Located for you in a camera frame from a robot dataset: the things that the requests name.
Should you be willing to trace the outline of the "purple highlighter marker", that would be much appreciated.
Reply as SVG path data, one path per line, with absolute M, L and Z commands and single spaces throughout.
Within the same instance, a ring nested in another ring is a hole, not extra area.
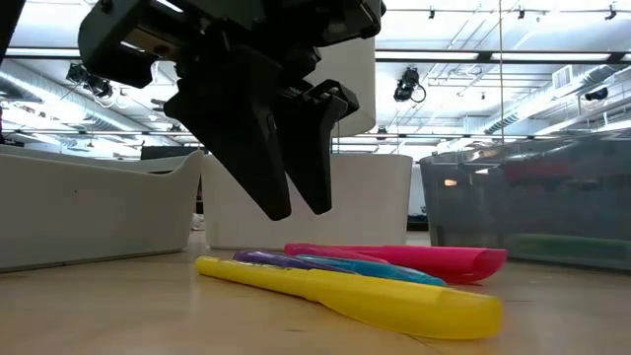
M 266 250 L 240 250 L 233 255 L 233 260 L 247 263 L 275 265 L 286 268 L 319 269 L 353 274 L 353 271 L 350 270 L 318 262 L 306 261 L 293 256 Z

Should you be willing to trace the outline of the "pink highlighter marker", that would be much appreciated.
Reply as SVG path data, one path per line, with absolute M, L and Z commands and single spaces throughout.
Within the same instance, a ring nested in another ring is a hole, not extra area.
M 381 258 L 438 277 L 447 283 L 470 284 L 484 280 L 505 264 L 508 252 L 502 248 L 431 246 L 338 246 Z
M 322 257 L 335 257 L 354 260 L 363 260 L 376 263 L 388 264 L 388 261 L 369 255 L 357 253 L 355 251 L 344 250 L 340 248 L 333 248 L 328 246 L 321 246 L 315 244 L 286 244 L 283 248 L 284 252 L 289 255 L 314 255 Z

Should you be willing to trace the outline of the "silver ventilation duct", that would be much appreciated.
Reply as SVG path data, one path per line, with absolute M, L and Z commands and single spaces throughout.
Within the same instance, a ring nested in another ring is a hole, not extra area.
M 74 89 L 64 88 L 37 74 L 14 75 L 0 71 L 0 82 L 14 84 L 20 92 L 35 96 L 44 104 L 69 108 L 73 113 L 89 114 L 123 131 L 148 132 L 149 128 L 123 116 L 110 108 L 101 106 L 95 99 L 78 94 Z
M 552 74 L 550 83 L 491 115 L 480 126 L 479 131 L 492 135 L 509 125 L 559 105 L 571 96 L 599 89 L 629 70 L 629 64 L 566 65 Z

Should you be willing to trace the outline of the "yellow highlighter marker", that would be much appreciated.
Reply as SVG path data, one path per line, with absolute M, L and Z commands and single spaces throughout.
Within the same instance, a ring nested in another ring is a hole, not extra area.
M 196 271 L 322 304 L 348 318 L 406 334 L 473 340 L 497 335 L 500 299 L 458 289 L 200 256 Z

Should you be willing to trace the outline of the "thin vertical pole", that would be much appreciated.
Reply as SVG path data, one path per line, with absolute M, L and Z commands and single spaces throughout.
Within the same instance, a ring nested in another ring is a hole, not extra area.
M 500 144 L 505 146 L 505 127 L 504 127 L 504 113 L 505 113 L 505 99 L 504 99 L 504 68 L 503 68 L 503 0 L 498 0 L 498 27 L 499 27 L 499 73 L 500 73 Z

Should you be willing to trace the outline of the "ceiling light strip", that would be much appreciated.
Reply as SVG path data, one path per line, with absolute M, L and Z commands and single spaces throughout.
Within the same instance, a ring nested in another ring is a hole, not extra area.
M 392 63 L 480 63 L 480 64 L 631 64 L 624 51 L 467 51 L 378 49 L 377 62 Z
M 9 47 L 6 56 L 10 58 L 78 58 L 78 48 L 55 47 Z

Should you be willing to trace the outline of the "light grey translucent bin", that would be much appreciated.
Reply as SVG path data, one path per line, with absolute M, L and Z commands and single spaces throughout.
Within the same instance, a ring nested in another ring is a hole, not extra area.
M 0 154 L 0 273 L 184 249 L 202 160 Z

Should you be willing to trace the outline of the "dark grey translucent bin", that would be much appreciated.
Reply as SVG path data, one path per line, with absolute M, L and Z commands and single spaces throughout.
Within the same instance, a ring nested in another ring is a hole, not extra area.
M 433 244 L 631 271 L 631 129 L 420 162 Z

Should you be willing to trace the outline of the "black background monitor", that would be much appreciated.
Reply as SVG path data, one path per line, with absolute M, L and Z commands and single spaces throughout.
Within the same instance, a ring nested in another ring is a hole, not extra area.
M 197 148 L 184 146 L 143 146 L 140 160 L 186 157 L 195 151 L 197 151 Z

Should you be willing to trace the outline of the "white plastic bin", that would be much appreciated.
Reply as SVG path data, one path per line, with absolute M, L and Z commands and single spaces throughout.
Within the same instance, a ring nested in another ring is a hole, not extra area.
M 289 243 L 401 245 L 411 168 L 408 156 L 334 154 L 332 209 L 315 214 L 289 182 L 292 214 L 272 221 L 208 155 L 201 175 L 207 245 L 214 249 L 282 249 Z

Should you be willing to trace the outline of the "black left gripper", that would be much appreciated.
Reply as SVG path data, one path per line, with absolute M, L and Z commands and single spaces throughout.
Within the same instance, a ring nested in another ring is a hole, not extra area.
M 315 214 L 332 208 L 331 131 L 360 108 L 337 81 L 307 82 L 320 49 L 376 36 L 385 14 L 384 0 L 98 0 L 77 40 L 90 73 L 138 89 L 172 62 L 165 113 L 279 221 L 292 212 L 285 171 Z M 280 146 L 276 91 L 298 95 L 280 102 Z

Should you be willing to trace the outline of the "teal highlighter marker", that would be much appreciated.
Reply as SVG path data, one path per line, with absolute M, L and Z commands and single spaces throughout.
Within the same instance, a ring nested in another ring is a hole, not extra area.
M 378 277 L 441 287 L 447 286 L 447 282 L 439 277 L 435 277 L 412 268 L 397 266 L 389 263 L 379 263 L 359 259 L 347 259 L 307 254 L 299 254 L 298 258 L 306 261 L 312 261 L 328 266 L 346 269 L 363 276 Z

